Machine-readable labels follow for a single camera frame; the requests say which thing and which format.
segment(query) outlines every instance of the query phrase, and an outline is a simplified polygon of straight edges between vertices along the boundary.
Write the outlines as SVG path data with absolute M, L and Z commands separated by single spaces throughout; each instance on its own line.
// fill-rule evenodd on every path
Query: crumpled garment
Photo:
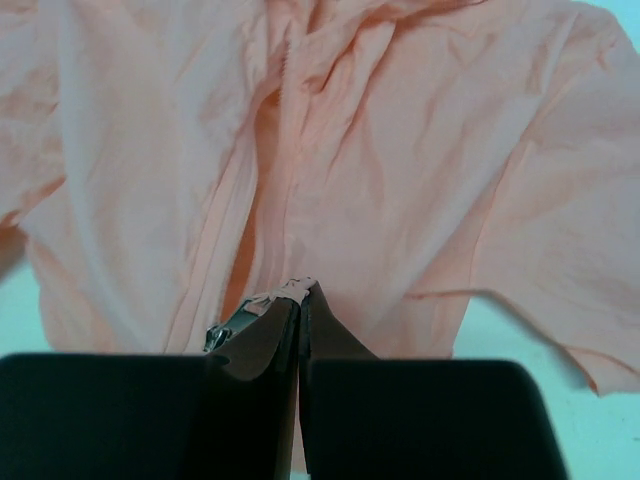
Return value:
M 4 0 L 0 226 L 54 348 L 199 352 L 311 275 L 373 352 L 508 304 L 640 390 L 640 61 L 564 0 Z

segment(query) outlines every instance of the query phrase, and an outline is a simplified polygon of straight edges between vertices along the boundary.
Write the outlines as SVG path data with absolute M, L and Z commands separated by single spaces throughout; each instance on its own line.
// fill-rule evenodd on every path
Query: black object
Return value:
M 6 357 L 0 480 L 286 479 L 298 371 L 313 480 L 567 478 L 521 367 L 379 360 L 315 285 L 204 356 Z

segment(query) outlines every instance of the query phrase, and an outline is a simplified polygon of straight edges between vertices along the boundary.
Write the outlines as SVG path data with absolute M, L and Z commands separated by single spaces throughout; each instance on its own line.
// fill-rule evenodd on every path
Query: sleeve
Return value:
M 0 5 L 0 229 L 64 181 L 50 3 Z
M 600 394 L 640 391 L 640 58 L 580 7 L 485 220 L 472 287 L 558 344 Z

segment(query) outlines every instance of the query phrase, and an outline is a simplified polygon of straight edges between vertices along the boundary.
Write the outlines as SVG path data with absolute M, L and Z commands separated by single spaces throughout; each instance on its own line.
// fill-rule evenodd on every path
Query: white surface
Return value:
M 640 2 L 589 3 L 612 10 L 640 47 Z M 0 283 L 0 356 L 49 349 L 37 296 L 37 284 L 24 263 Z M 482 299 L 471 302 L 455 352 L 459 358 L 512 359 L 527 368 L 542 391 L 573 479 L 640 480 L 640 395 L 598 398 L 561 354 Z

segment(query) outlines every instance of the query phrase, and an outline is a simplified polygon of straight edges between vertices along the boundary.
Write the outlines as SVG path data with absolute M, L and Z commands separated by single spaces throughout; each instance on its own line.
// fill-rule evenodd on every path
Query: wrinkled fabric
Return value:
M 195 353 L 311 275 L 381 356 L 474 294 L 640 390 L 640 61 L 563 0 L 5 0 L 0 226 L 61 350 Z

